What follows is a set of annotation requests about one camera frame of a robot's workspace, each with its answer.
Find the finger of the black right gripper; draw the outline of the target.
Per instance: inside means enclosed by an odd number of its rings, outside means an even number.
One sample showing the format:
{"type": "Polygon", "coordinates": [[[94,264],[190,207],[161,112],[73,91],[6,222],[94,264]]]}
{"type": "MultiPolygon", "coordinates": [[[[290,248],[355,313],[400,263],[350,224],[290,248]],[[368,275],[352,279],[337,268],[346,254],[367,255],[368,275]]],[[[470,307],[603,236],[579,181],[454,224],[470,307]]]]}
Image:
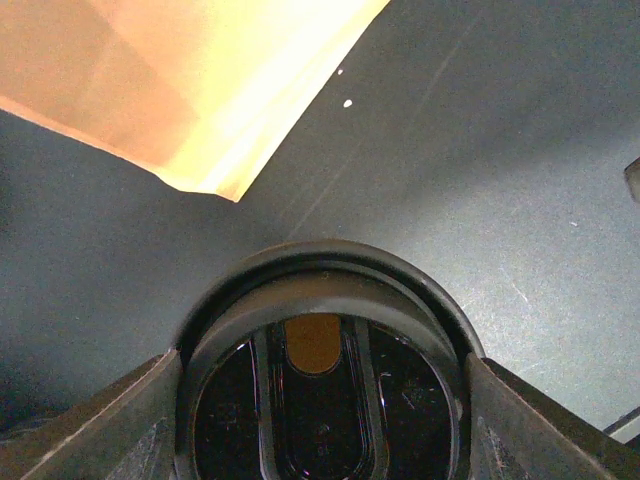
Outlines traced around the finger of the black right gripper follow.
{"type": "Polygon", "coordinates": [[[630,195],[635,203],[640,202],[640,158],[635,159],[624,169],[624,178],[630,195]]]}

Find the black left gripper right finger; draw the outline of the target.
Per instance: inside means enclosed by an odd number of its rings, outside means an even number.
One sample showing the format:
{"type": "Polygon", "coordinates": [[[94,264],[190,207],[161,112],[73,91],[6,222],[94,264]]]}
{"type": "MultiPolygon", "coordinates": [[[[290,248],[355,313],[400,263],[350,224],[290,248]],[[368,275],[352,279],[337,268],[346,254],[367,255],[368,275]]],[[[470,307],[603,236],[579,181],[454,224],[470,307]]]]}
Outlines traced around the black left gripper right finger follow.
{"type": "Polygon", "coordinates": [[[465,362],[466,479],[637,479],[639,410],[599,430],[489,358],[465,362]]]}

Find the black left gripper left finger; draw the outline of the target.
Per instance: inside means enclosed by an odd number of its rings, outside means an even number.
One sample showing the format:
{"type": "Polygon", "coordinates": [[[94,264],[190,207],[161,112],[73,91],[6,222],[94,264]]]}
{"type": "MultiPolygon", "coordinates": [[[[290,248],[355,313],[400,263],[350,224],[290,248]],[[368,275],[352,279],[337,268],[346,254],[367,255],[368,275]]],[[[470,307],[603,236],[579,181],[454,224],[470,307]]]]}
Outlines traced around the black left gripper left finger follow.
{"type": "Polygon", "coordinates": [[[3,479],[169,479],[181,361],[155,356],[89,401],[1,444],[3,479]]]}

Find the orange kraft paper bag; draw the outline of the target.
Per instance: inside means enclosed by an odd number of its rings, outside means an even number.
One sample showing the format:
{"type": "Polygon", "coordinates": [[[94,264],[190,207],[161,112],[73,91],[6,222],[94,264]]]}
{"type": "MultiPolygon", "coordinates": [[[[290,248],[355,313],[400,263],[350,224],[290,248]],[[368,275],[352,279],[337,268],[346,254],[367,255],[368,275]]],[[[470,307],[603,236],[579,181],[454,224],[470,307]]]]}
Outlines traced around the orange kraft paper bag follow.
{"type": "Polygon", "coordinates": [[[381,1],[5,1],[1,107],[242,198],[381,1]]]}

